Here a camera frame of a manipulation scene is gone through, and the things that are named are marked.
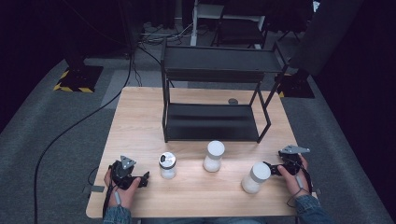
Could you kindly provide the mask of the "grey padded pole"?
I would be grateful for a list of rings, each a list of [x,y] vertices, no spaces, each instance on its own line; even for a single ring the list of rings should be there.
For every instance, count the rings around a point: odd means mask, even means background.
[[[290,66],[317,76],[347,33],[364,0],[321,0]]]

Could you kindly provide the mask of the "black two-tier metal rack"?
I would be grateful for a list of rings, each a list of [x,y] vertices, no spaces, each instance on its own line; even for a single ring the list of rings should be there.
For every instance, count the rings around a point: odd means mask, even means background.
[[[268,105],[287,68],[278,44],[270,49],[238,49],[164,43],[164,140],[259,143],[271,126]],[[173,81],[253,83],[255,89],[245,104],[176,103],[171,101]]]

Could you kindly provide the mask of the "person's right hand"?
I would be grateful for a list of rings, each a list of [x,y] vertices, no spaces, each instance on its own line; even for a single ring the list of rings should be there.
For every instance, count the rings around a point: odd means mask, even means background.
[[[307,167],[308,163],[303,156],[300,156],[300,159],[302,160],[303,167],[296,175],[291,175],[282,165],[277,166],[278,171],[284,177],[287,188],[294,199],[310,194],[309,184],[304,175],[304,168]]]

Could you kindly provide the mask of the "silver lid seasoning jar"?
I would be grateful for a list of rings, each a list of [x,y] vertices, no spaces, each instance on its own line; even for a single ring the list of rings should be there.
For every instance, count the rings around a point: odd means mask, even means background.
[[[172,179],[176,176],[177,158],[171,152],[164,152],[159,158],[161,176],[165,179]]]

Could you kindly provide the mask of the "black yellow-striped stand base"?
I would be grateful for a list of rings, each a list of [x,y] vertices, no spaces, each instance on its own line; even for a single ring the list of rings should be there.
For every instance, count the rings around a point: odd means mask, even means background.
[[[55,91],[95,92],[95,85],[103,69],[103,66],[92,65],[85,65],[82,70],[67,68],[53,89]]]

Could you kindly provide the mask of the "black chair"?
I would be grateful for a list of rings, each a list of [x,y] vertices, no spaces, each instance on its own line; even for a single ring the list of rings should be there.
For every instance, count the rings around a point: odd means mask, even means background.
[[[247,45],[261,49],[265,43],[264,19],[264,15],[221,13],[211,45]]]

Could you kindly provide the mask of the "person's left hand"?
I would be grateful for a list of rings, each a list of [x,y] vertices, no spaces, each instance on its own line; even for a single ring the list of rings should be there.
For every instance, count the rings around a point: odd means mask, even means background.
[[[106,172],[104,181],[106,183],[107,188],[111,189],[111,192],[109,193],[109,197],[108,197],[107,207],[122,206],[128,210],[131,210],[133,206],[134,195],[138,189],[141,178],[140,177],[136,178],[127,190],[119,189],[117,186],[113,184],[110,170]]]

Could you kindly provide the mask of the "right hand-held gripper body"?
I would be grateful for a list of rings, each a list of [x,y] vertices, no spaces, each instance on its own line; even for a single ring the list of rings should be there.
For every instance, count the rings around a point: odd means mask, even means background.
[[[278,151],[278,155],[284,162],[283,166],[286,168],[286,170],[291,175],[296,175],[303,166],[302,160],[300,159],[300,154],[309,152],[309,148],[288,145],[283,149],[280,149]]]

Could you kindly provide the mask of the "white desk leg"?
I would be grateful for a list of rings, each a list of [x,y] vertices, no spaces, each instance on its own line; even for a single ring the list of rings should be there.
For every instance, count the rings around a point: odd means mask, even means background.
[[[191,18],[192,18],[191,42],[190,42],[191,46],[197,45],[198,6],[199,6],[199,0],[194,0],[193,9],[191,12]]]

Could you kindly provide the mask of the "white lid seasoning jar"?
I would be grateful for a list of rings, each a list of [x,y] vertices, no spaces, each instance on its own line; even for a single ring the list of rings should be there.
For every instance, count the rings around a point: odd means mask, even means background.
[[[218,140],[208,143],[207,153],[203,166],[208,172],[217,172],[221,166],[221,158],[225,152],[225,146]]]
[[[271,175],[269,166],[264,162],[256,162],[250,169],[249,173],[242,179],[241,186],[246,193],[255,194],[261,189],[264,183]]]

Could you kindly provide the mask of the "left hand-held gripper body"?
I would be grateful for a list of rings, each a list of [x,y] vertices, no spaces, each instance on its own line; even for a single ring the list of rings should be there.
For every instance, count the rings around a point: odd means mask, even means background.
[[[119,161],[115,161],[111,166],[111,179],[120,189],[128,189],[135,176],[132,176],[132,171],[136,161],[127,158],[125,156],[120,156]]]

